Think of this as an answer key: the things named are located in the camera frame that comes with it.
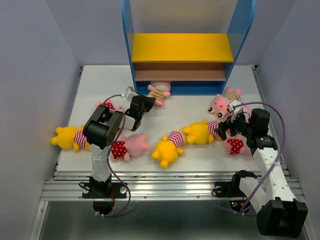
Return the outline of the pink frog plush striped shirt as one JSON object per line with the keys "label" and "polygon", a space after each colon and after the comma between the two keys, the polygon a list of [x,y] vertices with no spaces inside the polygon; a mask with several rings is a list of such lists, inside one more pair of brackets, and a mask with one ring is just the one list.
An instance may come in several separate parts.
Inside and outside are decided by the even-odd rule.
{"label": "pink frog plush striped shirt", "polygon": [[171,82],[151,81],[147,89],[149,90],[147,97],[155,98],[154,104],[161,107],[164,105],[164,99],[171,95]]}

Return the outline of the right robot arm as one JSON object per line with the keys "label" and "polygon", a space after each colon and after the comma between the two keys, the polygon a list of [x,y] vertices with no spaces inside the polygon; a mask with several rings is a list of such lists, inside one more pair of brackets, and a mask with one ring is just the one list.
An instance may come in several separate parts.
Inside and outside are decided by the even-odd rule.
{"label": "right robot arm", "polygon": [[304,202],[297,200],[290,189],[279,163],[281,153],[273,137],[268,135],[270,113],[254,108],[246,119],[242,106],[230,106],[232,112],[215,132],[226,140],[226,132],[246,138],[261,173],[261,180],[250,171],[237,171],[229,182],[216,182],[212,193],[218,198],[246,197],[243,205],[236,204],[233,210],[246,214],[252,207],[256,212],[256,224],[264,236],[298,238],[308,215]]}

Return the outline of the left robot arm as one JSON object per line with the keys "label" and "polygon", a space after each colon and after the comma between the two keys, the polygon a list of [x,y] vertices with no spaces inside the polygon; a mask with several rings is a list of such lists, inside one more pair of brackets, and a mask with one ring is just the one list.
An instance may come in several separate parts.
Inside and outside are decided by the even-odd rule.
{"label": "left robot arm", "polygon": [[125,112],[112,110],[103,102],[84,125],[83,134],[90,146],[92,171],[89,182],[79,183],[83,199],[107,199],[112,195],[122,199],[126,197],[125,193],[120,193],[120,183],[112,183],[113,170],[109,161],[111,148],[123,129],[132,132],[138,129],[143,115],[152,109],[156,99],[137,93],[120,96],[130,101]]}

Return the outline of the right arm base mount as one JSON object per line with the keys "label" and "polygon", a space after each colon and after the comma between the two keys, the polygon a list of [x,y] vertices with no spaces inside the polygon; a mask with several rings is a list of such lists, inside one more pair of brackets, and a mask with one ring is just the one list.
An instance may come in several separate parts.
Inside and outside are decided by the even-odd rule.
{"label": "right arm base mount", "polygon": [[233,187],[231,181],[215,182],[211,194],[217,198],[228,199],[230,208],[236,212],[240,212],[246,199],[246,195],[241,190],[239,190],[238,187]]}

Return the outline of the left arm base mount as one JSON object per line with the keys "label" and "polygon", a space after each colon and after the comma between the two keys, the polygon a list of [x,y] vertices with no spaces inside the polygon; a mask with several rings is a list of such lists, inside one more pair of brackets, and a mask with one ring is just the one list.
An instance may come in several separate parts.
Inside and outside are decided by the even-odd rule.
{"label": "left arm base mount", "polygon": [[128,189],[120,182],[80,182],[78,185],[82,190],[81,198],[92,200],[92,208],[96,216],[115,217],[127,207],[126,204],[121,210],[114,212],[116,200],[127,198]]}

